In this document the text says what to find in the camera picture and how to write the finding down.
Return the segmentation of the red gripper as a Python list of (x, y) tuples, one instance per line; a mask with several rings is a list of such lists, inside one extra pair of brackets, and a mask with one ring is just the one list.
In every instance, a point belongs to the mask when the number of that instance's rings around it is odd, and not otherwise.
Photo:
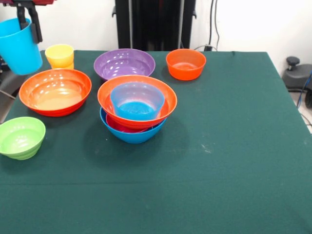
[(25, 9), (27, 9), (31, 17), (31, 32), (33, 41), (34, 43), (42, 42), (39, 18), (35, 5), (53, 4), (54, 0), (0, 0), (0, 2), (4, 5), (17, 6), (17, 17), (20, 28), (26, 28), (29, 25), (29, 22), (25, 18)]

